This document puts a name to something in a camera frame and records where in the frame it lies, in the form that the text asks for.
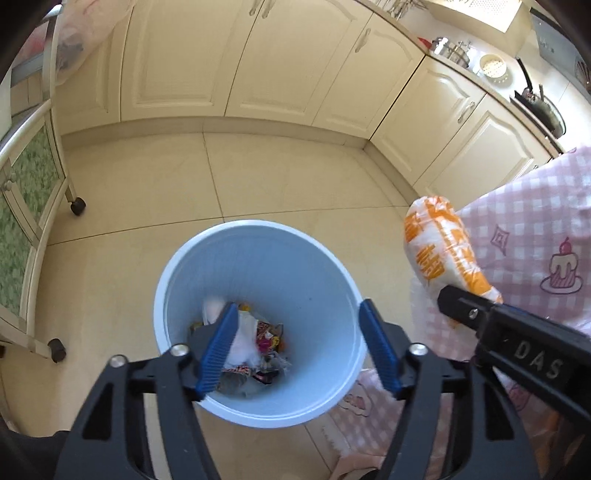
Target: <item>green glass panel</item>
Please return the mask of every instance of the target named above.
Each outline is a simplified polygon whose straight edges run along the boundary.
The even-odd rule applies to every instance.
[[[22,282],[31,244],[0,193],[0,304],[15,315],[21,308]]]
[[[59,180],[45,125],[26,146],[12,166],[17,184],[29,210],[39,221],[56,182]]]

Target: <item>frying pan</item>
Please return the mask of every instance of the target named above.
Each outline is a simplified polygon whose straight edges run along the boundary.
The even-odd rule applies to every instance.
[[[525,65],[523,65],[519,57],[515,59],[519,63],[521,71],[525,76],[525,82],[527,83],[527,87],[523,90],[523,93],[519,93],[517,90],[515,91],[515,97],[550,130],[554,138],[562,137],[566,133],[566,124],[562,115],[560,115],[560,112],[552,101],[544,96],[544,87],[542,84],[540,84],[540,94],[534,92],[534,87]]]

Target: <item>white plastic bag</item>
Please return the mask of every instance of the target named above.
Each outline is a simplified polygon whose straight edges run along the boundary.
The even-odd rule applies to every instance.
[[[64,83],[86,57],[126,17],[136,0],[70,0],[57,22],[56,83]],[[47,23],[37,27],[20,49],[14,65],[43,52]]]

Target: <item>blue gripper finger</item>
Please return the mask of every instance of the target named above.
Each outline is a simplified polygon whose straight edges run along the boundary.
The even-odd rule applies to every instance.
[[[238,331],[238,306],[226,303],[215,323],[196,329],[189,340],[198,360],[195,390],[200,396],[215,390],[226,363],[228,352]]]
[[[367,299],[359,305],[359,327],[384,389],[396,395],[402,389],[400,383],[400,359],[384,332],[384,321]]]

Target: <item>orange and white package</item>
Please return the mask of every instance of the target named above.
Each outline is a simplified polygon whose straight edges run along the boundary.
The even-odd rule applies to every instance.
[[[404,251],[434,301],[443,287],[453,285],[502,302],[476,263],[462,220],[444,197],[423,197],[410,206],[404,220]]]

